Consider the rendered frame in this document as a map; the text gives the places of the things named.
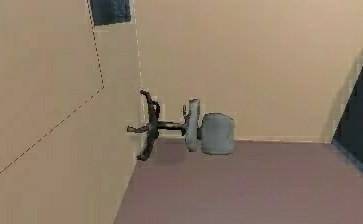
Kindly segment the grey swivel office chair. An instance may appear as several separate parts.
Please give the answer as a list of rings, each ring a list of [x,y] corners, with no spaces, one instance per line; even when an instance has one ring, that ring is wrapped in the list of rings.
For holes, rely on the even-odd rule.
[[[228,115],[207,113],[202,118],[202,124],[199,124],[200,100],[194,98],[189,100],[188,105],[183,105],[183,123],[163,121],[160,120],[160,104],[152,99],[148,91],[141,90],[140,94],[146,98],[148,123],[126,128],[127,132],[146,134],[145,146],[136,156],[137,160],[150,158],[160,130],[180,131],[190,152],[198,150],[198,142],[201,142],[201,151],[208,155],[229,155],[234,151],[235,122]]]

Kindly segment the dark blue framed panel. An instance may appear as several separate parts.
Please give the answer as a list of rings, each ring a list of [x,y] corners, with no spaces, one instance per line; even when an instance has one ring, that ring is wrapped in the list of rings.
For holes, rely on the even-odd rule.
[[[332,144],[363,173],[363,64],[333,135]]]

